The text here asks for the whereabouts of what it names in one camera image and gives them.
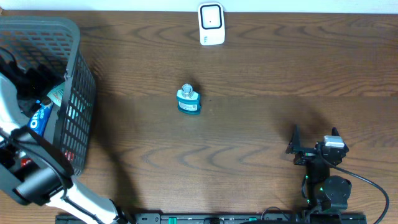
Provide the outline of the mint green wipes pack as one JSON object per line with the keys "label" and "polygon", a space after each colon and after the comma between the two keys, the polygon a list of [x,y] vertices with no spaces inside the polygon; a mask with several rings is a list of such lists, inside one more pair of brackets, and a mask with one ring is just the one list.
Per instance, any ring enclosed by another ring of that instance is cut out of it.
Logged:
{"label": "mint green wipes pack", "polygon": [[57,85],[56,87],[54,87],[53,89],[51,89],[47,93],[47,97],[50,100],[52,100],[52,102],[54,104],[61,107],[64,89],[65,89],[65,83],[61,83],[61,84]]}

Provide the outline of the blue Oreo cookie pack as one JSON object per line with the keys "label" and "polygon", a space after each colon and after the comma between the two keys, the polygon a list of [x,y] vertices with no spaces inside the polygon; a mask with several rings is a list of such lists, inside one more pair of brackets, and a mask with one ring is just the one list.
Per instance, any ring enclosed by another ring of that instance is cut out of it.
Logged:
{"label": "blue Oreo cookie pack", "polygon": [[44,135],[46,125],[52,112],[52,108],[52,101],[48,104],[41,103],[40,108],[34,113],[34,115],[30,118],[27,124],[27,126],[39,136]]}

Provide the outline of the red Nescafe stick sachet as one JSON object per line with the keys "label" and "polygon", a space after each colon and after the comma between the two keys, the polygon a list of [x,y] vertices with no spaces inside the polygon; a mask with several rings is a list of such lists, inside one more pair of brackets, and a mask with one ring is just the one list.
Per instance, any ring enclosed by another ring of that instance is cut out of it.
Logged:
{"label": "red Nescafe stick sachet", "polygon": [[29,159],[29,158],[21,159],[21,166],[24,167],[24,166],[26,166],[27,164],[29,164],[30,162],[32,162],[32,160]]}

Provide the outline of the teal mouthwash bottle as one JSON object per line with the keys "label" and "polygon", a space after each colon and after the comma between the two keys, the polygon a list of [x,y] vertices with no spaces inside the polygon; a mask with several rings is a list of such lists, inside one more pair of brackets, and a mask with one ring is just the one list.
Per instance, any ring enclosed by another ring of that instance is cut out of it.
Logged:
{"label": "teal mouthwash bottle", "polygon": [[201,94],[196,92],[191,84],[184,84],[177,90],[177,108],[185,114],[200,114]]}

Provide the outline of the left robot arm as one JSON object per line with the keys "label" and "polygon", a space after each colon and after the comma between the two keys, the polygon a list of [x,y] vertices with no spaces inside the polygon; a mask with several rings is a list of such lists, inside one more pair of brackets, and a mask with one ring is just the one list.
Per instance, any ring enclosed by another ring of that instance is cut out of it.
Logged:
{"label": "left robot arm", "polygon": [[30,127],[19,98],[38,99],[54,80],[41,72],[26,75],[15,62],[1,66],[1,190],[21,205],[60,208],[85,223],[135,223],[79,182],[62,151]]}

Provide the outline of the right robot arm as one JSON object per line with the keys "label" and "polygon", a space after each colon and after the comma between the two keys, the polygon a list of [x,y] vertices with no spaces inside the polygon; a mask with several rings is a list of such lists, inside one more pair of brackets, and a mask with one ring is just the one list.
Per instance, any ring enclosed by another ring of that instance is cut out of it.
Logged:
{"label": "right robot arm", "polygon": [[294,126],[286,153],[293,154],[294,164],[305,166],[302,182],[302,196],[307,199],[308,208],[299,215],[305,223],[315,223],[321,216],[341,223],[341,212],[348,208],[352,184],[338,175],[331,175],[330,169],[337,166],[349,151],[336,128],[323,137],[314,147],[304,147],[300,142],[299,127]]}

